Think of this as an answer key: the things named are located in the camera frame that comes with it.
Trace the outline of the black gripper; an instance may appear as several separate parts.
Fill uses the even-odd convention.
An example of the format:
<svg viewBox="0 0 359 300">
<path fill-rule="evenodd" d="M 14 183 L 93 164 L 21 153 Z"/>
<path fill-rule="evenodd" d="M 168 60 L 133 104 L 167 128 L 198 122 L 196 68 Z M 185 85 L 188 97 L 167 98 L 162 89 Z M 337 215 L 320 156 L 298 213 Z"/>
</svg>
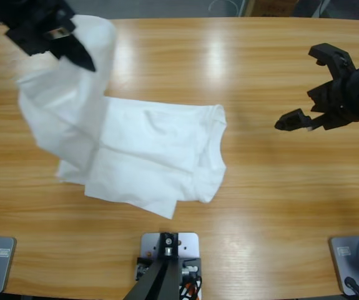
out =
<svg viewBox="0 0 359 300">
<path fill-rule="evenodd" d="M 323 127 L 326 130 L 359 122 L 359 69 L 349 76 L 326 82 L 307 92 L 314 102 L 311 111 L 321 116 L 311 118 L 301 109 L 282 115 L 275 123 L 275 129 L 294 131 L 306 128 L 308 131 Z"/>
<path fill-rule="evenodd" d="M 75 12 L 65 1 L 0 1 L 0 23 L 6 36 L 26 54 L 49 51 L 80 68 L 95 71 L 90 54 L 73 35 Z"/>
</svg>

